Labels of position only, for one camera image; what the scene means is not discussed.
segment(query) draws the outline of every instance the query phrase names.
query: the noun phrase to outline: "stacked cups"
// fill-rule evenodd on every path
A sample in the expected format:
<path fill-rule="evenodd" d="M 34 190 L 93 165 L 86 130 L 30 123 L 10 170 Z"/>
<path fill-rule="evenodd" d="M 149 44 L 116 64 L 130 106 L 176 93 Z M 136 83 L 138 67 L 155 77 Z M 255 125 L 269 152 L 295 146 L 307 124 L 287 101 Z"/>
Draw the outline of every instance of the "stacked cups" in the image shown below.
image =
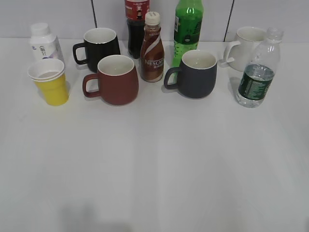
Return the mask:
<path fill-rule="evenodd" d="M 64 63 L 61 60 L 39 60 L 29 67 L 28 76 L 42 92 L 47 104 L 58 106 L 69 99 Z"/>

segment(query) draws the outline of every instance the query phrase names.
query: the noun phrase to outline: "cola bottle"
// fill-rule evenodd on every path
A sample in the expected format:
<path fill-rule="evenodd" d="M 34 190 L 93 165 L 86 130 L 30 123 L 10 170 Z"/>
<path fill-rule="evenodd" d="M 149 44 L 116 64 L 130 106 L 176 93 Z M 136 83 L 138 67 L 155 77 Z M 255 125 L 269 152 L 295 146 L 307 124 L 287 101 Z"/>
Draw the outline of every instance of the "cola bottle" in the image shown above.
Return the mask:
<path fill-rule="evenodd" d="M 128 50 L 134 59 L 140 58 L 144 39 L 145 15 L 149 12 L 149 0 L 125 0 L 129 31 Z"/>
<path fill-rule="evenodd" d="M 159 13 L 148 12 L 145 24 L 145 37 L 140 52 L 141 77 L 147 82 L 157 82 L 162 78 L 164 69 Z"/>

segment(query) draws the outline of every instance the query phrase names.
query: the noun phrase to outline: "green bottle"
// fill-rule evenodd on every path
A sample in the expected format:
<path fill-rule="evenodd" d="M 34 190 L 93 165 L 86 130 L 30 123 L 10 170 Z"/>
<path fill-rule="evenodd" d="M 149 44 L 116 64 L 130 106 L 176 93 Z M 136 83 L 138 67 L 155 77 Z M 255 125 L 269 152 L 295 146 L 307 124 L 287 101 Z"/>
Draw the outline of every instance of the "green bottle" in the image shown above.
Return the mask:
<path fill-rule="evenodd" d="M 173 67 L 185 52 L 197 49 L 204 7 L 202 0 L 180 0 L 176 7 Z"/>

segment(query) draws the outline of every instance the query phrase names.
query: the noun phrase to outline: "bottle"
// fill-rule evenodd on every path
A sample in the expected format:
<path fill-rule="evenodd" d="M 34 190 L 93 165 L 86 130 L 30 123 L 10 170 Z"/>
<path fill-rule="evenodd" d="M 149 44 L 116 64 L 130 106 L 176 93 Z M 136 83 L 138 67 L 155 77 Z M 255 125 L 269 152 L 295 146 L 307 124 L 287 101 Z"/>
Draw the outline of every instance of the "bottle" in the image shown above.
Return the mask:
<path fill-rule="evenodd" d="M 236 95 L 239 104 L 255 108 L 262 104 L 280 61 L 283 31 L 269 28 L 267 36 L 251 55 Z"/>
<path fill-rule="evenodd" d="M 197 49 L 204 7 L 202 0 L 180 0 L 176 7 L 173 67 L 185 52 Z"/>
<path fill-rule="evenodd" d="M 140 58 L 144 39 L 145 15 L 149 12 L 149 0 L 125 0 L 129 31 L 128 50 L 134 59 Z"/>
<path fill-rule="evenodd" d="M 47 23 L 31 26 L 30 46 L 36 60 L 57 58 L 64 62 L 58 37 L 53 35 Z"/>
<path fill-rule="evenodd" d="M 162 78 L 164 69 L 159 13 L 148 12 L 145 23 L 145 38 L 140 52 L 141 77 L 148 82 L 157 82 Z"/>

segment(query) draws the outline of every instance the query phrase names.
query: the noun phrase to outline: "clear plastic bottle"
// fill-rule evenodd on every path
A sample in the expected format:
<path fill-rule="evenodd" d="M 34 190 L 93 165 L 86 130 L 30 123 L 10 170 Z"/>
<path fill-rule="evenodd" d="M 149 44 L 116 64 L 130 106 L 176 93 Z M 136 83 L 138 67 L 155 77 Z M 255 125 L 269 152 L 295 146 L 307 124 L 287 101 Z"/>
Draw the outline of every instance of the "clear plastic bottle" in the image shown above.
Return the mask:
<path fill-rule="evenodd" d="M 239 104 L 255 108 L 264 101 L 280 61 L 282 37 L 282 30 L 269 28 L 265 40 L 254 50 L 236 95 Z"/>
<path fill-rule="evenodd" d="M 184 53 L 197 49 L 203 20 L 202 0 L 180 0 L 176 7 L 173 67 L 178 67 Z"/>
<path fill-rule="evenodd" d="M 53 35 L 47 23 L 31 26 L 30 46 L 36 60 L 56 58 L 64 62 L 58 37 Z"/>

